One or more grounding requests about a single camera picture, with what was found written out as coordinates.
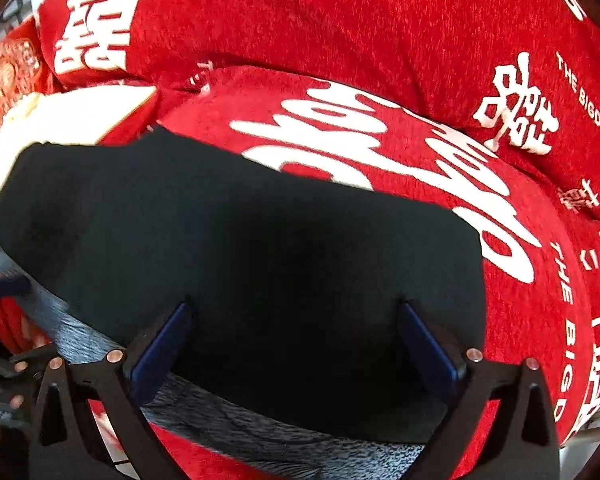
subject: black fabric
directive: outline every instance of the black fabric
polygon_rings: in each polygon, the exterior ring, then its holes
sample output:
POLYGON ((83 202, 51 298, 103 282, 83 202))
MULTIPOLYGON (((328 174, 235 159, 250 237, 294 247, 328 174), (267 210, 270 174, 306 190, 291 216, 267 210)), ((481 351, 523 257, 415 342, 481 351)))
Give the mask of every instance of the black fabric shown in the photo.
POLYGON ((401 298, 484 342, 480 242, 451 211, 162 128, 124 148, 28 148, 0 194, 0 245, 122 344, 190 296, 200 323, 176 373, 329 434, 426 442, 441 420, 402 357, 401 298))

